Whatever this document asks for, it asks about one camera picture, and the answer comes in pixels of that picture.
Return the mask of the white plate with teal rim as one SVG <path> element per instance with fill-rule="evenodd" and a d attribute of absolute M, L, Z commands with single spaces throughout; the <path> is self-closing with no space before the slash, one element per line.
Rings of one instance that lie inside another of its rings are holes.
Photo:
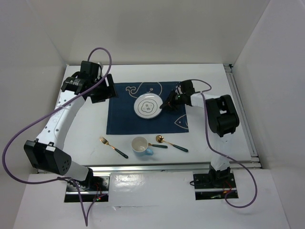
<path fill-rule="evenodd" d="M 161 113 L 163 100 L 159 95 L 147 93 L 139 96 L 134 102 L 134 112 L 142 119 L 152 119 Z"/>

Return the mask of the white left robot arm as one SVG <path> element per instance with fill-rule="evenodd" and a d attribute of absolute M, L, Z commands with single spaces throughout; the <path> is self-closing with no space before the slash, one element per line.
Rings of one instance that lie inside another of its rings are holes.
<path fill-rule="evenodd" d="M 83 190 L 94 188 L 102 179 L 94 177 L 92 169 L 77 164 L 63 151 L 66 135 L 87 98 L 90 98 L 92 103 L 99 103 L 117 96 L 111 74 L 96 88 L 85 95 L 81 94 L 94 83 L 92 76 L 81 72 L 75 72 L 66 78 L 54 109 L 55 113 L 50 116 L 36 139 L 28 140 L 24 144 L 24 151 L 34 168 L 70 177 Z"/>

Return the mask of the dark blue whale placemat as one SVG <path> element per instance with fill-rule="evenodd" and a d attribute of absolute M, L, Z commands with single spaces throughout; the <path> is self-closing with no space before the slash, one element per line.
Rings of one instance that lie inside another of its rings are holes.
<path fill-rule="evenodd" d="M 178 82 L 116 83 L 118 97 L 109 100 L 106 134 L 188 133 L 185 106 L 160 109 Z"/>

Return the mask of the gold fork with green handle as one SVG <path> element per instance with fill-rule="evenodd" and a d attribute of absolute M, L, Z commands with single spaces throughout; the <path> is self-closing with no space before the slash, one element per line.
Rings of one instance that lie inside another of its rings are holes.
<path fill-rule="evenodd" d="M 119 153 L 122 157 L 124 157 L 125 159 L 128 159 L 129 157 L 123 153 L 122 151 L 120 151 L 119 149 L 115 148 L 114 146 L 110 145 L 109 141 L 106 140 L 104 137 L 100 137 L 99 140 L 104 144 L 107 145 L 109 147 L 111 147 L 113 150 L 115 150 L 117 153 Z"/>

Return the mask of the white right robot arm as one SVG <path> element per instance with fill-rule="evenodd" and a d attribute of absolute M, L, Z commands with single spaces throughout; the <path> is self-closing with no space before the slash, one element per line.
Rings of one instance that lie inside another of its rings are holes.
<path fill-rule="evenodd" d="M 231 174 L 232 138 L 240 124 L 233 100 L 229 95 L 217 97 L 204 93 L 178 94 L 171 91 L 160 108 L 176 110 L 181 105 L 203 109 L 206 142 L 215 153 L 209 165 L 208 183 L 220 187 L 229 180 Z"/>

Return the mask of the light blue ceramic mug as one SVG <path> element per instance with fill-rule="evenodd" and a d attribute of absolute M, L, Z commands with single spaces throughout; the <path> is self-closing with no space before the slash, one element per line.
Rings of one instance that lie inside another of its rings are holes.
<path fill-rule="evenodd" d="M 149 149 L 146 138 L 142 136 L 135 137 L 131 142 L 132 151 L 136 156 L 152 156 L 153 151 Z"/>

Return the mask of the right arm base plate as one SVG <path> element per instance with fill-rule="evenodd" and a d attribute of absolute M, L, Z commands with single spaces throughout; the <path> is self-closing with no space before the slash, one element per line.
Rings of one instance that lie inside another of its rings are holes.
<path fill-rule="evenodd" d="M 189 183 L 194 187 L 196 200 L 212 200 L 227 198 L 239 198 L 233 173 L 225 181 L 216 186 L 212 184 L 208 174 L 193 174 L 193 180 Z"/>

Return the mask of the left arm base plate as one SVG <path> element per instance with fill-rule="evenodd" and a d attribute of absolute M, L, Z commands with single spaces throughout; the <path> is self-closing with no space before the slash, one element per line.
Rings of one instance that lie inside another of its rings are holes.
<path fill-rule="evenodd" d="M 90 187 L 84 187 L 80 183 L 77 183 L 82 201 L 85 203 L 92 202 L 95 198 L 97 202 L 109 201 L 109 184 L 110 175 L 103 174 L 99 176 L 98 180 L 94 182 Z M 79 195 L 76 186 L 68 181 L 65 191 L 65 203 L 79 203 Z"/>

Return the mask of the gold spoon with green handle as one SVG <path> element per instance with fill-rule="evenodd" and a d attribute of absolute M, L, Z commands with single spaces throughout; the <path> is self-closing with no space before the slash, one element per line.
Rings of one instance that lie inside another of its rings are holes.
<path fill-rule="evenodd" d="M 165 139 L 164 139 L 164 137 L 163 137 L 162 135 L 157 135 L 157 136 L 155 137 L 155 139 L 156 139 L 156 141 L 157 141 L 158 143 L 167 143 L 167 144 L 169 144 L 169 145 L 171 145 L 171 146 L 173 146 L 173 147 L 175 147 L 175 148 L 177 148 L 177 149 L 179 149 L 179 150 L 181 150 L 181 151 L 183 151 L 183 152 L 186 152 L 186 153 L 189 152 L 189 150 L 186 149 L 186 148 L 184 148 L 184 147 L 181 147 L 181 146 L 178 146 L 178 145 L 176 145 L 176 144 L 173 144 L 173 143 L 170 143 L 170 142 L 168 142 L 168 141 L 165 141 Z"/>

